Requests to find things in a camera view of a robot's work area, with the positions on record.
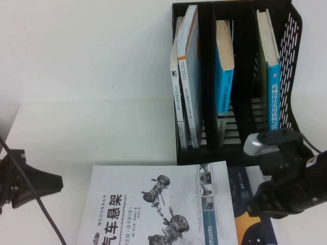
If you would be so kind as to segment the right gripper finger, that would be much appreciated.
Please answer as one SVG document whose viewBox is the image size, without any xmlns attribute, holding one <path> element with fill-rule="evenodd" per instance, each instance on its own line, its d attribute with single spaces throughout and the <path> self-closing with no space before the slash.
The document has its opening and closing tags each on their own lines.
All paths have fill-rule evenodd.
<svg viewBox="0 0 327 245">
<path fill-rule="evenodd" d="M 247 205 L 251 217 L 286 217 L 313 207 L 315 179 L 311 177 L 276 178 L 259 185 Z"/>
</svg>

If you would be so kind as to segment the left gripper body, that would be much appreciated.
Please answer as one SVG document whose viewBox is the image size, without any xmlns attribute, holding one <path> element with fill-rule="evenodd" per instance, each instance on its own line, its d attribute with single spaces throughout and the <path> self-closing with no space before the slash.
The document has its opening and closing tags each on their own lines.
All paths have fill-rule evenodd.
<svg viewBox="0 0 327 245">
<path fill-rule="evenodd" d="M 6 204 L 18 208 L 28 201 L 28 185 L 9 153 L 1 159 L 1 214 Z"/>
</svg>

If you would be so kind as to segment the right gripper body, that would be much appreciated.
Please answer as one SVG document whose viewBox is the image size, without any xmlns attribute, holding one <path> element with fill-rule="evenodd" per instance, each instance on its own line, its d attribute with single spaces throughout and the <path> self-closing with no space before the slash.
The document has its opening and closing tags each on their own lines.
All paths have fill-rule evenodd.
<svg viewBox="0 0 327 245">
<path fill-rule="evenodd" d="M 313 194 L 312 180 L 307 162 L 314 157 L 313 152 L 302 141 L 261 142 L 260 156 L 278 155 L 277 163 L 268 160 L 264 165 L 272 165 L 271 180 L 259 186 L 259 194 Z"/>
</svg>

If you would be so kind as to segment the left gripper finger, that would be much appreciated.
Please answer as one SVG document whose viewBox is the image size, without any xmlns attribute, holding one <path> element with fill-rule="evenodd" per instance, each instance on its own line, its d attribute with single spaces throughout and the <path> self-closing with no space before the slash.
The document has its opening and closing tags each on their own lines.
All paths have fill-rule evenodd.
<svg viewBox="0 0 327 245">
<path fill-rule="evenodd" d="M 39 197 L 60 192 L 63 188 L 62 177 L 59 175 L 38 170 L 28 164 L 23 164 L 21 169 L 28 177 L 32 187 Z M 14 180 L 14 189 L 13 194 L 11 195 L 12 208 L 18 208 L 35 199 L 27 181 L 20 171 L 16 171 Z"/>
</svg>

